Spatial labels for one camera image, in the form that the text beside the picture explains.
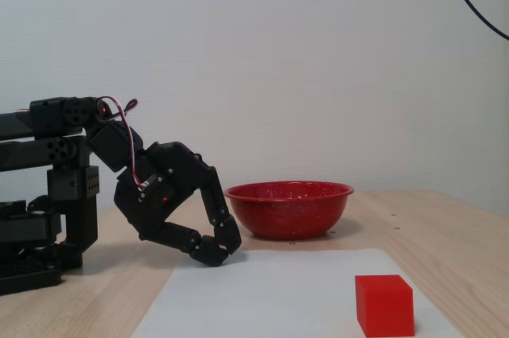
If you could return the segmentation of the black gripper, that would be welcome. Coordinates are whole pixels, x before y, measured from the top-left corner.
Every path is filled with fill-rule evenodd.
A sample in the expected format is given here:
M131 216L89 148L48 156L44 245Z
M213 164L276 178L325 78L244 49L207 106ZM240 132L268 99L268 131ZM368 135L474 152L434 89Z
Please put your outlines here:
M139 188L131 175L118 177L114 202L137 231L140 240L172 247L205 266L217 267L242 243L239 227L230 214L216 168L203 163L180 142L155 142L135 161L145 185ZM200 188L214 235L175 223L169 215Z

